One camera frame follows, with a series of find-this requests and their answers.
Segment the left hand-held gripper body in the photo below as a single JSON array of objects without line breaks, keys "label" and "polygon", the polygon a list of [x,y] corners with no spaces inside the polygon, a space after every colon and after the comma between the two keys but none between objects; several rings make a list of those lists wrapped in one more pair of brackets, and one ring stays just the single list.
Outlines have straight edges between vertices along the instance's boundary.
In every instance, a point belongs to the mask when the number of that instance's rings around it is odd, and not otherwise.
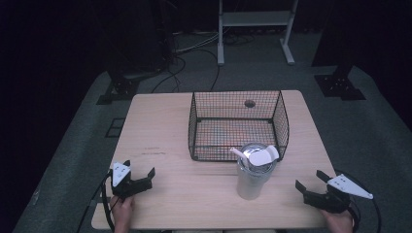
[{"label": "left hand-held gripper body", "polygon": [[112,193],[120,199],[125,199],[153,188],[152,181],[144,181],[143,178],[133,181],[131,179],[130,166],[125,166],[123,163],[114,163],[111,178]]}]

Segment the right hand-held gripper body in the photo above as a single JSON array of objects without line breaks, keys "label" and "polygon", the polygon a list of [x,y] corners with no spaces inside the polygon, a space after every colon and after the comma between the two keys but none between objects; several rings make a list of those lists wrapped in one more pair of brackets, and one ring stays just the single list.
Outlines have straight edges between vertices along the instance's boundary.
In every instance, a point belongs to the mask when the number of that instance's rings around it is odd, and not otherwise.
[{"label": "right hand-held gripper body", "polygon": [[334,178],[330,177],[330,180],[325,184],[325,193],[316,193],[306,188],[303,203],[329,213],[340,214],[350,209],[352,195],[369,200],[374,199],[372,193],[344,174]]}]

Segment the person's right hand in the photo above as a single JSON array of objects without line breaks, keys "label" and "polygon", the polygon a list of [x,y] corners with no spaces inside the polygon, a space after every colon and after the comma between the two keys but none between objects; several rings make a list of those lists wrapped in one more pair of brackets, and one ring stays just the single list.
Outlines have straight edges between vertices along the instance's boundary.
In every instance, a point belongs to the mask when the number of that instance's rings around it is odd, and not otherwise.
[{"label": "person's right hand", "polygon": [[354,220],[348,211],[333,214],[320,210],[320,213],[325,218],[327,229],[331,233],[354,233]]}]

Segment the person's left hand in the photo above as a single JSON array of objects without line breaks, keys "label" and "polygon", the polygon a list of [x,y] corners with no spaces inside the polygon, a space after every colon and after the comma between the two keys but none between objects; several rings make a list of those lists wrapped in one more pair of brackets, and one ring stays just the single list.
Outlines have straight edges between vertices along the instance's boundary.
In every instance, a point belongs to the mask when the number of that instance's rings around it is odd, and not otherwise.
[{"label": "person's left hand", "polygon": [[128,233],[134,211],[134,198],[127,197],[121,200],[118,196],[113,196],[110,206],[114,218],[114,233]]}]

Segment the silver tumbler with white lid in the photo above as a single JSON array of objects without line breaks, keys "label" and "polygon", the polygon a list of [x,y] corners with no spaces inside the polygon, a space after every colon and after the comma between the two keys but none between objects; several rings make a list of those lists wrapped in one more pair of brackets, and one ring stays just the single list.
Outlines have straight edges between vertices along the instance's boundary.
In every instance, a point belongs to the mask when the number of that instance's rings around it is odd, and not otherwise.
[{"label": "silver tumbler with white lid", "polygon": [[237,193],[245,200],[260,196],[264,184],[270,179],[277,160],[278,150],[265,144],[247,144],[240,150],[231,148],[237,158]]}]

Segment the black stand base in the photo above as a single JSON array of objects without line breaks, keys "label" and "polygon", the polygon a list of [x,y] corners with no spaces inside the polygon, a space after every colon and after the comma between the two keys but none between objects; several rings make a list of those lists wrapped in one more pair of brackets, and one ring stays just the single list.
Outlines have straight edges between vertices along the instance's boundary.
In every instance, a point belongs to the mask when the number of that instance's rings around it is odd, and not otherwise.
[{"label": "black stand base", "polygon": [[116,74],[110,74],[109,77],[110,83],[105,93],[99,96],[97,105],[109,105],[114,101],[131,100],[137,93],[139,81]]},{"label": "black stand base", "polygon": [[354,87],[349,79],[352,65],[338,65],[332,74],[316,75],[317,82],[324,97],[340,97],[343,101],[364,100],[362,92]]}]

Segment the white metal stand frame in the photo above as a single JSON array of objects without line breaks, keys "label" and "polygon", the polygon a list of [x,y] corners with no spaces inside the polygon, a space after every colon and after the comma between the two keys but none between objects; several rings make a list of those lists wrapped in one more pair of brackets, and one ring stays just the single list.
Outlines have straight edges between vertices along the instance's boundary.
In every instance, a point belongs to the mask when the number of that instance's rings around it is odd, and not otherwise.
[{"label": "white metal stand frame", "polygon": [[280,45],[289,65],[295,63],[289,47],[290,35],[299,0],[292,0],[288,11],[271,12],[225,12],[223,0],[219,0],[217,63],[224,65],[223,30],[229,27],[285,26],[286,34],[280,39]]}]

